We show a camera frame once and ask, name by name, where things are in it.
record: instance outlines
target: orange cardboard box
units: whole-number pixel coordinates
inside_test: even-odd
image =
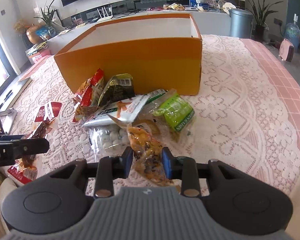
[[[97,24],[54,58],[73,93],[101,68],[105,82],[131,74],[136,94],[175,88],[196,95],[201,56],[202,39],[191,14],[160,13]]]

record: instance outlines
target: white snack package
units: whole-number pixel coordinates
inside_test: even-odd
[[[131,123],[148,99],[149,95],[140,95],[103,106],[84,123],[83,127],[115,124],[108,115],[124,123]]]

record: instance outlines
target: lace tablecloth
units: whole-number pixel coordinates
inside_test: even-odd
[[[219,159],[289,194],[300,174],[300,150],[296,129],[276,88],[240,39],[202,37],[200,92],[184,97],[196,111],[195,136],[182,147],[171,149],[172,153],[201,163]],[[53,57],[32,78],[14,106],[18,115],[12,134],[30,131],[38,106],[48,101],[64,104],[50,150],[42,155],[43,173],[76,158],[98,161],[90,149],[87,131],[71,122],[73,94]],[[207,194],[205,181],[200,183],[202,193]],[[128,179],[114,182],[115,191],[121,185],[151,184],[131,170]]]

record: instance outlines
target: red and clear food package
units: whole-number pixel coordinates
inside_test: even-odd
[[[39,107],[34,122],[36,128],[33,132],[23,137],[23,139],[46,138],[49,136],[57,125],[57,117],[61,110],[62,103],[49,102]],[[40,155],[24,155],[21,159],[16,160],[16,164],[8,169],[17,184],[26,184],[35,180],[41,170]]]
[[[133,168],[158,186],[173,186],[173,181],[166,178],[162,166],[162,144],[143,128],[128,126],[127,132],[136,158]]]
[[[93,114],[98,109],[99,98],[104,89],[103,70],[98,69],[92,78],[85,81],[74,95],[73,122],[79,122],[84,116]]]

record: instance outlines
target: green snack bag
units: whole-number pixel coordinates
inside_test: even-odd
[[[182,99],[175,91],[158,109],[154,116],[164,115],[167,123],[173,130],[180,132],[194,116],[192,106]]]

